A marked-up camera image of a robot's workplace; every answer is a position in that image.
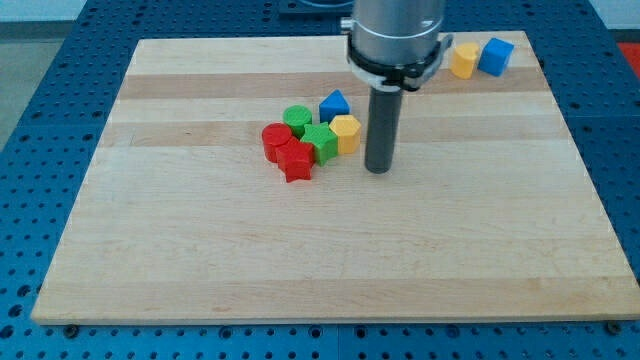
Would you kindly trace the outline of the black clamp ring on wrist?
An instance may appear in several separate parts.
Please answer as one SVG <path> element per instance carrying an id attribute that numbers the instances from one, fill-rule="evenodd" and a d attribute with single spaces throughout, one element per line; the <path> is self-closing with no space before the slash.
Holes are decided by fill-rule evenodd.
<path id="1" fill-rule="evenodd" d="M 410 64 L 386 65 L 367 59 L 353 45 L 352 38 L 352 34 L 347 36 L 347 62 L 352 72 L 370 87 L 384 92 L 418 91 L 438 71 L 453 42 L 453 35 L 446 34 L 441 41 L 435 41 L 425 58 Z"/>

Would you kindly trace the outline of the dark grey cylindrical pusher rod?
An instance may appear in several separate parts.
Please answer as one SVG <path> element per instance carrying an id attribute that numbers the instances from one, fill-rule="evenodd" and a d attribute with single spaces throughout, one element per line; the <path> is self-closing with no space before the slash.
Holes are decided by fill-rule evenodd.
<path id="1" fill-rule="evenodd" d="M 383 174 L 391 168 L 402 95 L 401 90 L 370 91 L 364 164 L 371 173 Z"/>

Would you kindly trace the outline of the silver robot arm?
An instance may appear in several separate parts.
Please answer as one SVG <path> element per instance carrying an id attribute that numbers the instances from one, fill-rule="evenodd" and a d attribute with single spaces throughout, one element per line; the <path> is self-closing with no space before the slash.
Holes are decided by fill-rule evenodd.
<path id="1" fill-rule="evenodd" d="M 453 37 L 439 37 L 443 0 L 356 0 L 342 22 L 347 61 L 370 87 L 364 165 L 374 174 L 392 166 L 405 92 L 416 92 L 440 68 Z"/>

